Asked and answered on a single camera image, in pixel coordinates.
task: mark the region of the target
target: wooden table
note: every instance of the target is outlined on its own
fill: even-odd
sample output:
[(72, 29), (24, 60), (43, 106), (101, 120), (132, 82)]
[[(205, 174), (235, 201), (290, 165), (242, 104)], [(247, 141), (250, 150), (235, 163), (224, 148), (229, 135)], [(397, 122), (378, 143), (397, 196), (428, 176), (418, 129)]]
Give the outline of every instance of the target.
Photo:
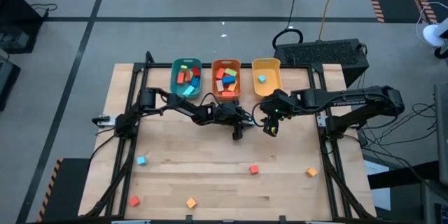
[[(340, 65), (324, 65), (323, 69), (328, 91), (346, 89)], [(170, 74), (171, 69), (150, 69), (147, 86), (169, 90)], [(104, 114), (124, 112), (131, 75), (132, 64), (115, 65)], [(306, 69), (281, 69), (281, 77), (287, 93), (309, 88)], [(252, 69), (241, 69), (241, 84), (239, 101), (250, 111), (258, 101)], [(202, 96), (210, 91), (211, 70), (203, 69)], [(202, 96), (193, 102), (199, 104)], [(160, 97), (157, 104), (164, 104)], [(263, 113), (257, 111), (255, 118), (260, 120)], [(334, 115), (349, 111), (349, 106), (332, 108)], [(176, 111), (143, 118), (136, 158), (144, 155), (149, 164), (133, 166), (129, 196), (138, 196), (141, 203), (128, 206), (125, 218), (173, 220), (192, 214), (195, 220), (275, 221), (279, 215), (289, 221), (331, 220), (313, 115), (281, 122), (276, 138), (254, 127), (244, 131), (243, 139), (233, 141), (232, 131), (230, 126), (197, 126)], [(352, 129), (346, 134), (356, 135)], [(95, 147), (111, 135), (107, 132), (98, 136)], [(117, 145), (118, 140), (112, 140), (94, 157), (79, 214), (89, 211), (109, 186)], [(341, 139), (339, 151), (346, 184), (366, 210), (376, 216), (359, 143)], [(250, 165), (258, 165), (260, 173), (250, 174)], [(310, 167), (318, 170), (314, 178), (305, 174)], [(343, 216), (340, 190), (334, 185), (339, 215)], [(114, 213), (118, 212), (119, 191)], [(194, 209), (186, 206), (190, 197), (197, 201)]]

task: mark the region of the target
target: gray floor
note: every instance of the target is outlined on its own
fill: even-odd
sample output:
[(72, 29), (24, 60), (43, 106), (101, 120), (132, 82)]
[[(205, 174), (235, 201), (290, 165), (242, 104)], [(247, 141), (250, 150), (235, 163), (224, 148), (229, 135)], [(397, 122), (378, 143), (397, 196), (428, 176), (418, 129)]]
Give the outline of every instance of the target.
[[(59, 5), (51, 16), (88, 17), (95, 0), (27, 0)], [(287, 17), (292, 0), (102, 0), (102, 17)], [(296, 0), (294, 16), (317, 18), (326, 0)], [(374, 18), (370, 0), (332, 0), (329, 17)], [(75, 79), (50, 157), (32, 202), (28, 221), (35, 221), (51, 169), (57, 158), (87, 158), (97, 129), (90, 119), (103, 110), (115, 63), (142, 61), (150, 50), (157, 62), (197, 57), (203, 62), (236, 58), (250, 62), (274, 54), (272, 37), (285, 22), (96, 22)], [(320, 24), (298, 22), (305, 41), (315, 41)], [(15, 222), (46, 141), (62, 91), (85, 31), (84, 22), (47, 22), (29, 55), (12, 55), (22, 68), (6, 110), (0, 113), (0, 214)], [(410, 107), (433, 102), (432, 85), (448, 80), (447, 65), (414, 35), (413, 24), (325, 24), (323, 40), (358, 38), (368, 46), (370, 68), (365, 86), (390, 85)], [(293, 43), (286, 36), (279, 43)], [(387, 122), (372, 120), (370, 126)], [(387, 136), (384, 143), (423, 136), (432, 118), (415, 118)], [(389, 146), (393, 154), (419, 164), (437, 158), (435, 136)]]

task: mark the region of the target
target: small cube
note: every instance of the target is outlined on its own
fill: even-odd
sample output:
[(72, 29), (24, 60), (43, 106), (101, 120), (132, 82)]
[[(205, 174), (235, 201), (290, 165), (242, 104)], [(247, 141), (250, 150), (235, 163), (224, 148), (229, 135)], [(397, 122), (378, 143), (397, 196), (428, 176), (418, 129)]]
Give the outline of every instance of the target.
[(317, 174), (317, 171), (316, 171), (315, 168), (309, 168), (309, 169), (307, 170), (307, 174), (308, 174), (308, 176), (310, 176), (310, 177), (314, 177), (314, 176)]
[(129, 199), (129, 204), (131, 207), (136, 207), (138, 204), (140, 204), (140, 199), (137, 196), (133, 196)]
[(235, 83), (235, 76), (227, 76), (223, 78), (223, 85), (230, 85)]
[(225, 69), (225, 73), (226, 73), (226, 74), (229, 74), (229, 75), (231, 75), (231, 76), (237, 76), (237, 72), (236, 72), (236, 71), (233, 71), (233, 70), (231, 70), (231, 69)]
[(221, 95), (224, 96), (224, 97), (233, 97), (233, 96), (235, 96), (235, 92), (223, 91), (223, 92), (221, 92)]
[(216, 89), (218, 92), (224, 91), (223, 82), (221, 80), (216, 81)]
[(185, 81), (190, 83), (191, 81), (190, 71), (185, 71)]
[(185, 79), (185, 73), (179, 73), (177, 75), (177, 84), (183, 84), (184, 79)]
[(196, 201), (193, 198), (187, 200), (187, 206), (191, 209), (196, 206)]
[(193, 77), (193, 79), (191, 80), (191, 85), (197, 88), (197, 86), (199, 85), (199, 77)]
[(190, 95), (191, 92), (193, 92), (194, 89), (195, 89), (195, 87), (193, 87), (192, 85), (188, 86), (187, 89), (185, 91), (183, 91), (182, 95)]
[(191, 69), (193, 70), (193, 76), (194, 77), (201, 76), (201, 72), (199, 71), (199, 69), (196, 66), (192, 67)]
[(230, 84), (228, 90), (229, 91), (235, 91), (235, 88), (237, 87), (238, 81), (236, 80), (235, 83)]
[(249, 170), (251, 170), (252, 174), (257, 174), (258, 173), (258, 165), (251, 165), (249, 167)]
[(218, 70), (218, 73), (216, 74), (216, 78), (218, 78), (218, 79), (222, 79), (223, 76), (224, 76), (224, 71), (225, 71), (225, 69), (220, 68), (220, 69)]
[(146, 165), (146, 157), (138, 157), (137, 164), (138, 165)]
[(263, 84), (265, 81), (266, 81), (266, 77), (264, 75), (260, 74), (258, 76), (258, 82)]

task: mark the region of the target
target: yellow basket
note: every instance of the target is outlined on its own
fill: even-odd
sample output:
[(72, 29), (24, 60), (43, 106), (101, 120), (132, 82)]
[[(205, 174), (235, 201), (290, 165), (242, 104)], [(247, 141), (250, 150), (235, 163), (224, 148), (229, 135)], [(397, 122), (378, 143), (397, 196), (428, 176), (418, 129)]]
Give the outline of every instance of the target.
[[(255, 93), (260, 99), (272, 94), (274, 90), (281, 89), (283, 87), (280, 76), (280, 60), (278, 59), (255, 59), (252, 61), (252, 72), (253, 87), (255, 88)], [(258, 77), (261, 74), (266, 77), (266, 81), (264, 83), (258, 82)]]

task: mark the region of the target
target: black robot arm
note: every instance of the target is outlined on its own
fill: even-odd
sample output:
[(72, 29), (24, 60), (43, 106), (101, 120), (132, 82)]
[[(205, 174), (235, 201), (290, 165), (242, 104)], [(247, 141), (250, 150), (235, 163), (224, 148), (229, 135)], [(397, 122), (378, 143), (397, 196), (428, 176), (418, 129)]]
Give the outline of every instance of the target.
[(351, 125), (364, 126), (367, 119), (375, 116), (398, 116), (405, 110), (400, 92), (392, 87), (369, 87), (365, 89), (327, 92), (319, 89), (292, 91), (288, 96), (275, 90), (260, 103), (267, 117), (263, 131), (273, 137), (279, 131), (279, 120), (293, 116), (309, 115), (333, 106), (364, 105), (345, 115), (328, 116), (325, 128), (331, 138), (341, 138)]
[[(156, 95), (160, 95), (166, 103), (160, 108), (156, 108)], [(163, 115), (166, 110), (175, 110), (186, 116), (197, 125), (219, 124), (234, 127), (232, 138), (239, 140), (243, 137), (242, 130), (245, 127), (253, 126), (251, 115), (237, 101), (223, 102), (218, 105), (211, 102), (205, 105), (196, 106), (184, 97), (174, 93), (165, 92), (158, 87), (146, 87), (141, 90), (136, 103), (128, 113), (121, 114), (115, 122), (115, 133), (121, 137), (129, 138), (135, 134), (135, 124), (144, 116)]]

